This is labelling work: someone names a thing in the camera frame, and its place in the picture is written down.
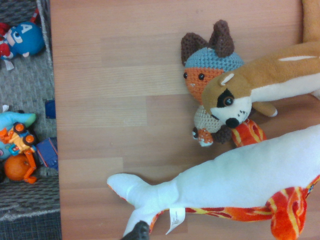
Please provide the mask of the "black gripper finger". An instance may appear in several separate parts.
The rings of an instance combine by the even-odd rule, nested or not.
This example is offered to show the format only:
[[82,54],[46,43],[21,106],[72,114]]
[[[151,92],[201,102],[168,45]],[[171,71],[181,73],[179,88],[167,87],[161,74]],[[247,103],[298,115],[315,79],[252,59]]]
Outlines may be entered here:
[[133,230],[122,237],[122,240],[149,240],[150,239],[150,227],[144,221],[139,221],[133,228]]

